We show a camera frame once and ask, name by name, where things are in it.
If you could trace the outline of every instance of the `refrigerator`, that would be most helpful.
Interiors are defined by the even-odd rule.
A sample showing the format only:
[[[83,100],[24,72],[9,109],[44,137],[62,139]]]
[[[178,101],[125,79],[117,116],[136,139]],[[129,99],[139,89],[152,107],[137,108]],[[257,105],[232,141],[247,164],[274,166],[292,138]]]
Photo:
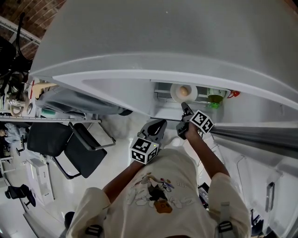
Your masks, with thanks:
[[[298,18],[281,0],[71,0],[30,75],[174,121],[182,110],[171,84],[196,86],[190,107],[215,122],[214,143],[245,204],[277,235],[293,237],[297,32]],[[208,88],[241,93],[215,110]]]

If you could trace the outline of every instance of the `black office chair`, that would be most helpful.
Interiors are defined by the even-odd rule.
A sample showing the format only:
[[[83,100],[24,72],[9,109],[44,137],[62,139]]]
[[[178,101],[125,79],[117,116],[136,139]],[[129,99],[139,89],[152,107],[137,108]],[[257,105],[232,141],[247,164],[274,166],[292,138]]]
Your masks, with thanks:
[[[20,156],[20,153],[25,150],[25,143],[26,142],[27,142],[27,138],[24,139],[24,135],[22,135],[20,137],[20,145],[22,146],[22,148],[21,149],[15,148],[18,156]]]
[[[264,220],[259,218],[260,215],[253,218],[253,209],[251,209],[251,236],[259,236],[263,233]]]
[[[114,138],[105,130],[104,132],[111,138],[112,143],[101,146],[81,123],[69,123],[68,126],[60,123],[33,123],[28,135],[27,149],[52,156],[67,179],[80,175],[88,178],[107,155],[104,148],[115,145]],[[69,175],[62,168],[56,159],[62,151],[78,174]]]
[[[28,202],[25,203],[27,208],[30,203],[32,206],[36,206],[36,201],[31,190],[24,184],[21,187],[8,186],[5,196],[8,199],[27,198]]]

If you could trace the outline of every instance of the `hand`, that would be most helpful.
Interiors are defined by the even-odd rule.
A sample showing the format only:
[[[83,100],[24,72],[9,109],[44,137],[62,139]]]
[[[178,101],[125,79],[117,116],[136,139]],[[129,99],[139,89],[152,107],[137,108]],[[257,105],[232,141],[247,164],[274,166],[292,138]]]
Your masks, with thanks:
[[[188,131],[185,133],[186,139],[201,138],[197,132],[198,129],[199,128],[195,124],[190,122],[188,125]]]

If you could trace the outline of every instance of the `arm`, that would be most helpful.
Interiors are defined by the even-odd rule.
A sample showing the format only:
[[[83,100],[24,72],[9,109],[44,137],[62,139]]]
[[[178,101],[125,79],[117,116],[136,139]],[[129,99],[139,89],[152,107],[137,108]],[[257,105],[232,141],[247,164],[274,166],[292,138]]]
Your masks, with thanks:
[[[110,202],[114,202],[125,186],[134,178],[136,173],[144,167],[144,164],[132,162],[122,173],[109,182],[103,191],[106,193]]]
[[[230,176],[219,158],[212,152],[212,150],[206,145],[206,143],[197,133],[197,127],[193,123],[190,122],[189,129],[185,133],[185,136],[191,147],[200,158],[204,168],[206,169],[206,172],[211,179],[219,172]]]

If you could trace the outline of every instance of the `white t-shirt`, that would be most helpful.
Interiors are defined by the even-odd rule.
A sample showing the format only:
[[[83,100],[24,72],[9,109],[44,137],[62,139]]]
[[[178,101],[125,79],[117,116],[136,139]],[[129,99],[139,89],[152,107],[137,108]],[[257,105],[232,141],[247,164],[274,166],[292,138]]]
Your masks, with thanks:
[[[250,237],[249,212],[230,178],[222,173],[212,178],[207,211],[198,196],[196,176],[192,159],[164,149],[135,175],[112,204],[102,190],[88,188],[67,237],[213,238],[222,202],[230,203],[230,221],[241,237]]]

